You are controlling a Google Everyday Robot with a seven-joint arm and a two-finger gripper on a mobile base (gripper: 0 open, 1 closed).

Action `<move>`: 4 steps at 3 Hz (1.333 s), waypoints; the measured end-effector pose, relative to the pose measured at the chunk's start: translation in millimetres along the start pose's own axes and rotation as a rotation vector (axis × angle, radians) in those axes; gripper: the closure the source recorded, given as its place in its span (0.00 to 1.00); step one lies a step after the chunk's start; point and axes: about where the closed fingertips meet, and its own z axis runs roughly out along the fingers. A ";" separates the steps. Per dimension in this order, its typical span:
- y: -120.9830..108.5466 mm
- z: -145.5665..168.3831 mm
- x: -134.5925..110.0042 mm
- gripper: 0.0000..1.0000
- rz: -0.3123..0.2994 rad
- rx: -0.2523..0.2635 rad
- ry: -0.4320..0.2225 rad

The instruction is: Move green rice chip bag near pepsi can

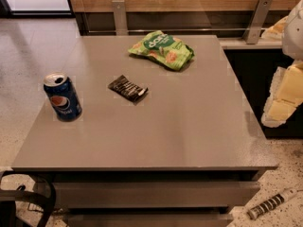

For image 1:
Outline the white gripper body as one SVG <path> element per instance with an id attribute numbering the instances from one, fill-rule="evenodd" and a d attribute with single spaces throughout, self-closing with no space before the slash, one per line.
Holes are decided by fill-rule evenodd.
<path id="1" fill-rule="evenodd" d="M 294 61 L 293 64 L 297 64 L 297 63 L 303 63 L 303 61 Z M 282 78 L 283 78 L 284 73 L 285 73 L 287 68 L 278 67 L 277 70 L 275 71 L 274 75 L 273 75 L 270 90 L 269 90 L 270 95 L 268 96 L 268 98 L 265 102 L 265 105 L 264 105 L 264 108 L 263 108 L 263 114 L 262 114 L 262 117 L 261 117 L 261 123 L 265 127 L 277 128 L 277 127 L 281 126 L 282 124 L 285 124 L 286 121 L 287 121 L 287 120 L 286 121 L 276 121 L 276 120 L 271 119 L 267 115 L 269 101 L 270 100 L 281 101 L 281 100 L 276 99 L 276 92 L 278 90 L 279 84 L 281 83 Z"/>

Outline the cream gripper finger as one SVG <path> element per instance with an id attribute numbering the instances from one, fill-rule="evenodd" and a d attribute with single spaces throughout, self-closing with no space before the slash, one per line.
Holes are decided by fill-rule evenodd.
<path id="1" fill-rule="evenodd" d="M 289 66 L 279 84 L 276 99 L 295 107 L 303 102 L 303 63 Z"/>
<path id="2" fill-rule="evenodd" d="M 267 115 L 276 121 L 286 121 L 296 110 L 296 107 L 284 101 L 270 100 Z"/>

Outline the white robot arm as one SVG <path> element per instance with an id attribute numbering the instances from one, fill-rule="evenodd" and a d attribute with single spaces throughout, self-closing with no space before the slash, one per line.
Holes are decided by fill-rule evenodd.
<path id="1" fill-rule="evenodd" d="M 277 128 L 303 103 L 303 0 L 261 35 L 262 39 L 278 40 L 284 55 L 294 59 L 287 68 L 278 67 L 270 85 L 261 123 Z"/>

